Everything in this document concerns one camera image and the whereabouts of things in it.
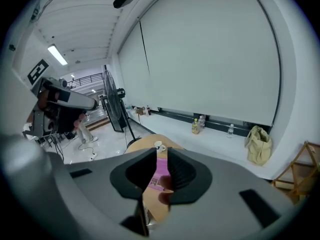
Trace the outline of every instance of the water bottle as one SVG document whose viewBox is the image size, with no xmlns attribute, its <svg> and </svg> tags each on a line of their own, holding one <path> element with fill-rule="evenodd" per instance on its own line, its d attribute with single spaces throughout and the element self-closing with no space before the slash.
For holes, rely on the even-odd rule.
<svg viewBox="0 0 320 240">
<path fill-rule="evenodd" d="M 143 111 L 143 113 L 144 113 L 147 117 L 149 116 L 148 106 L 145 107 L 145 110 Z"/>
<path fill-rule="evenodd" d="M 201 129 L 205 128 L 205 119 L 206 117 L 204 115 L 200 115 L 200 118 L 199 118 L 199 125 L 201 127 Z"/>
<path fill-rule="evenodd" d="M 228 138 L 231 138 L 233 134 L 234 134 L 234 125 L 233 125 L 233 123 L 232 123 L 232 124 L 230 125 L 229 129 L 228 129 L 228 133 L 226 134 L 226 136 L 227 136 Z"/>
</svg>

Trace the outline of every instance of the staircase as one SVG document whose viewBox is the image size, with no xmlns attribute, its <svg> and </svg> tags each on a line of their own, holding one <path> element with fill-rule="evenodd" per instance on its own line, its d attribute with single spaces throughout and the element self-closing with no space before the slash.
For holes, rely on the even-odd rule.
<svg viewBox="0 0 320 240">
<path fill-rule="evenodd" d="M 92 131 L 92 130 L 95 130 L 101 126 L 105 126 L 107 124 L 110 123 L 110 120 L 108 118 L 103 118 L 103 119 L 100 119 L 98 121 L 95 121 L 95 122 L 92 122 L 92 123 L 89 123 L 87 124 L 85 127 L 89 130 L 89 131 Z"/>
</svg>

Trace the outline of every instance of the person's leg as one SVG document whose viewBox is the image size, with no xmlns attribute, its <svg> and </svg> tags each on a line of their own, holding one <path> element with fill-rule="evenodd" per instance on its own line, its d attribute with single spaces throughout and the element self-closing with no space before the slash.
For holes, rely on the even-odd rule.
<svg viewBox="0 0 320 240">
<path fill-rule="evenodd" d="M 83 125 L 83 123 L 80 124 L 79 129 L 83 132 L 84 135 L 86 135 L 90 142 L 95 142 L 98 140 L 97 136 L 93 136 L 91 132 Z"/>
<path fill-rule="evenodd" d="M 86 139 L 84 138 L 84 135 L 82 133 L 81 127 L 79 127 L 78 130 L 76 130 L 76 134 L 78 134 L 82 144 L 85 144 L 86 143 Z"/>
</svg>

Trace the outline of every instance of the beige tote bag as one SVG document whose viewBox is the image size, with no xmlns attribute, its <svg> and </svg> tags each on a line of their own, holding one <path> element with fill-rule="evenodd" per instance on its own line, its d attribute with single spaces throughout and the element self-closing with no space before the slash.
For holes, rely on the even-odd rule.
<svg viewBox="0 0 320 240">
<path fill-rule="evenodd" d="M 249 132 L 244 146 L 248 149 L 247 159 L 259 166 L 263 166 L 271 157 L 271 138 L 264 129 L 257 125 Z"/>
</svg>

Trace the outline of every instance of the ceiling light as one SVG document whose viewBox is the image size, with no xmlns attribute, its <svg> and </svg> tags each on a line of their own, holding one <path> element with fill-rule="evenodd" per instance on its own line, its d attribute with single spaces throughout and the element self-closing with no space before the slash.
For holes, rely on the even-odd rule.
<svg viewBox="0 0 320 240">
<path fill-rule="evenodd" d="M 60 54 L 60 52 L 58 52 L 58 49 L 57 47 L 53 44 L 53 45 L 50 45 L 48 47 L 48 51 L 56 58 L 56 60 L 58 62 L 61 63 L 62 66 L 65 66 L 67 65 L 68 63 L 66 62 L 66 60 L 64 59 L 64 57 L 62 57 L 62 55 Z"/>
</svg>

